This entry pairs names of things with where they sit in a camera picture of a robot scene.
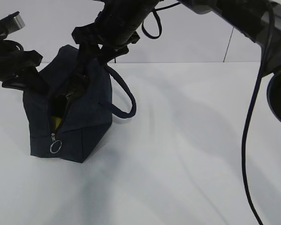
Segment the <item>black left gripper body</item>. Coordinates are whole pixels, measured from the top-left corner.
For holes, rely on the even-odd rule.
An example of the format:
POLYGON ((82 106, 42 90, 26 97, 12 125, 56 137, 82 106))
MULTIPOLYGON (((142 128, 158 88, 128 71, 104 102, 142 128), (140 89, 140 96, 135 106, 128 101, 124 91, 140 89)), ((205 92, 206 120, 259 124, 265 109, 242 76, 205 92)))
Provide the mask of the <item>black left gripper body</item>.
POLYGON ((12 77, 26 67, 37 67, 43 56, 35 50, 25 51, 21 44, 0 40, 0 81, 12 77))

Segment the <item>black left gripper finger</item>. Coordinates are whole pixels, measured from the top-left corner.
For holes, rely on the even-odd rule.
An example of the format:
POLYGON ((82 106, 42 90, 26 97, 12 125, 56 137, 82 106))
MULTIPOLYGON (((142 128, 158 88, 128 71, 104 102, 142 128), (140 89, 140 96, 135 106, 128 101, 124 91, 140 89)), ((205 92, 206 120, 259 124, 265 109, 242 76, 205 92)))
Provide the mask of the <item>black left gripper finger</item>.
POLYGON ((21 70, 22 83, 31 90, 40 94, 47 94, 49 91, 48 83, 42 78, 35 67, 25 67, 21 70))
POLYGON ((16 76, 8 78, 1 85, 5 89, 25 90, 29 86, 22 77, 16 76))

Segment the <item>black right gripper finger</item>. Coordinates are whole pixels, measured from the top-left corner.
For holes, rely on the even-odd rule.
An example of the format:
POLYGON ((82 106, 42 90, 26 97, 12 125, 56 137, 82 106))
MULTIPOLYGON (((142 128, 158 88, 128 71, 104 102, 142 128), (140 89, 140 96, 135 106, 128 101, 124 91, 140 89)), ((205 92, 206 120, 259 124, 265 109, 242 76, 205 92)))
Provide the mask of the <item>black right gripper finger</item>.
POLYGON ((98 44, 83 42, 79 45, 77 67, 73 78, 73 98, 81 97, 89 86, 88 64, 100 54, 98 44))
POLYGON ((121 49, 113 49, 111 47, 103 46, 97 59, 100 63, 108 63, 117 57, 128 54, 128 52, 129 49, 127 46, 121 49))

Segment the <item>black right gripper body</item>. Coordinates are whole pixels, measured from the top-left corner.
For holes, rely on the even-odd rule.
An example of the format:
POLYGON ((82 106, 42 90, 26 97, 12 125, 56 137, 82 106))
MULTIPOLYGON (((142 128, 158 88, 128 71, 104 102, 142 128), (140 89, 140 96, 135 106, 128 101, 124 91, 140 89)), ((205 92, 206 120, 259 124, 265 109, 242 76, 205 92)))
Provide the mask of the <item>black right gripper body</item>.
POLYGON ((140 4, 137 0, 103 0, 104 7, 91 24, 75 27, 72 38, 76 44, 89 42, 114 49, 130 43, 136 44, 140 36, 136 32, 141 23, 140 4))

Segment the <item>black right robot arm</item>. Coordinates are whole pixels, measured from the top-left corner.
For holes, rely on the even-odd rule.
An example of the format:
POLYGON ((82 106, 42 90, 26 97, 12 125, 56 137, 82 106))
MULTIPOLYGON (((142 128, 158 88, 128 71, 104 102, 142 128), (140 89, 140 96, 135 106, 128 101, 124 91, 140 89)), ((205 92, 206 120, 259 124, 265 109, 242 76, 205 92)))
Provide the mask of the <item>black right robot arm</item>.
MULTIPOLYGON (((261 48, 260 77, 273 74, 267 88, 267 102, 281 122, 281 4, 273 0, 180 0, 193 12, 213 12, 258 44, 261 48)), ((96 56, 127 53, 139 40, 137 29, 150 14, 156 14, 156 0, 106 0, 91 24, 76 27, 72 37, 84 52, 93 47, 96 56)))

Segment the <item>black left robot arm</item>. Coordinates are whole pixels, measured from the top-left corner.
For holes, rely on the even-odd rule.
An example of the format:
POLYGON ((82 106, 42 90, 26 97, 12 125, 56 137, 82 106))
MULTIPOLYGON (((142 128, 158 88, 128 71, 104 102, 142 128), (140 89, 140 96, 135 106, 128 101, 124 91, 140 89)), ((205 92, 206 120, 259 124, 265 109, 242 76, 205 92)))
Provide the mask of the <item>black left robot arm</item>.
POLYGON ((41 77, 37 67, 43 56, 37 51, 25 51, 11 40, 0 39, 0 82, 2 87, 14 90, 32 90, 46 95, 49 84, 41 77))

